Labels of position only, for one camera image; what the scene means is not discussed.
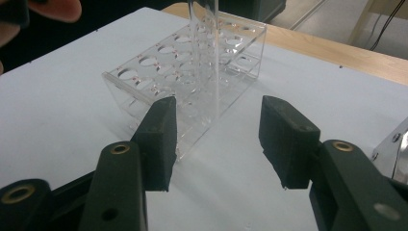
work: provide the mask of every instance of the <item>black cable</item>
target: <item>black cable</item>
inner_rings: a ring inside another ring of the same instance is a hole
[[[390,16],[388,17],[387,21],[385,22],[380,35],[378,36],[377,40],[375,41],[374,45],[371,47],[371,51],[375,49],[375,47],[377,47],[379,41],[381,40],[382,35],[384,34],[385,30],[387,29],[388,25],[390,24],[391,20],[393,20],[394,16],[396,15],[396,13],[399,11],[399,9],[401,8],[401,6],[405,3],[405,0],[401,0],[398,5],[395,7],[395,9],[393,10],[393,12],[390,14]]]

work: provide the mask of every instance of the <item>wooden edge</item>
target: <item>wooden edge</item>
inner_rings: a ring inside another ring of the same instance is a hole
[[[189,18],[187,3],[175,3],[163,12]],[[291,50],[408,86],[408,61],[268,25],[266,44]]]

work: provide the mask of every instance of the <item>table surface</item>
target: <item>table surface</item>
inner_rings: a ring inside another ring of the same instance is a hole
[[[187,3],[176,3],[166,13],[189,17]],[[388,55],[268,25],[266,44],[359,70],[408,85],[408,61]]]
[[[40,178],[56,189],[94,170],[109,143],[128,141],[132,133],[101,73],[188,23],[140,9],[5,73],[0,187]],[[147,194],[150,230],[317,230],[308,191],[283,190],[263,155],[265,94],[311,119],[321,141],[350,141],[367,155],[408,115],[405,85],[266,45],[258,80],[176,163],[169,192]]]

